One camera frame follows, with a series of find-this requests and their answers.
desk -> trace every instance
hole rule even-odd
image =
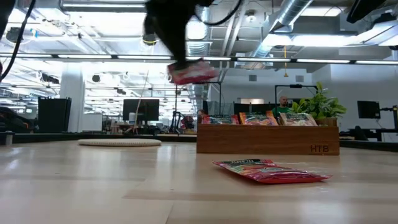
[[[362,129],[367,138],[375,138],[377,141],[382,141],[383,133],[398,133],[396,129],[387,128],[363,128]],[[351,134],[355,134],[355,129],[349,129]]]

green plant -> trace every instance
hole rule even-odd
[[[326,97],[328,89],[324,89],[320,82],[317,83],[318,91],[313,98],[301,99],[300,103],[293,102],[291,113],[308,113],[314,119],[336,118],[346,113],[346,108],[338,103],[335,97]]]

potted plant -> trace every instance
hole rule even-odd
[[[326,97],[328,89],[324,89],[317,82],[318,91],[313,98],[301,99],[300,103],[293,102],[291,113],[308,113],[313,116],[319,126],[337,126],[337,117],[346,113],[346,108],[338,103],[335,97]]]

black speaker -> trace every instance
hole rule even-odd
[[[39,98],[39,132],[61,133],[68,131],[72,99]]]

black cable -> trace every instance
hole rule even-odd
[[[27,13],[26,13],[26,15],[25,15],[25,20],[22,22],[22,25],[21,25],[21,31],[19,31],[18,39],[17,39],[16,45],[15,45],[15,47],[14,47],[14,51],[13,51],[13,53],[12,53],[12,57],[11,57],[10,63],[8,64],[8,66],[7,66],[6,70],[4,71],[4,73],[1,75],[0,83],[1,83],[1,81],[8,75],[8,73],[9,73],[10,70],[11,70],[12,65],[13,65],[14,62],[15,62],[15,59],[16,59],[17,54],[18,54],[19,46],[20,46],[21,41],[22,41],[22,38],[23,38],[23,36],[24,36],[24,31],[25,31],[25,26],[26,26],[26,24],[27,24],[27,20],[29,19],[30,14],[31,14],[32,11],[33,11],[33,8],[34,8],[34,6],[35,6],[35,3],[36,3],[36,0],[32,0],[32,1],[30,2],[29,9],[27,10]]]
[[[236,4],[235,8],[222,20],[218,21],[218,22],[206,22],[203,21],[200,16],[198,16],[197,13],[195,13],[195,17],[202,23],[208,25],[208,26],[218,26],[221,25],[223,23],[225,23],[226,21],[228,21],[234,14],[236,11],[238,11],[239,7],[242,5],[243,0],[238,0],[238,3]]]

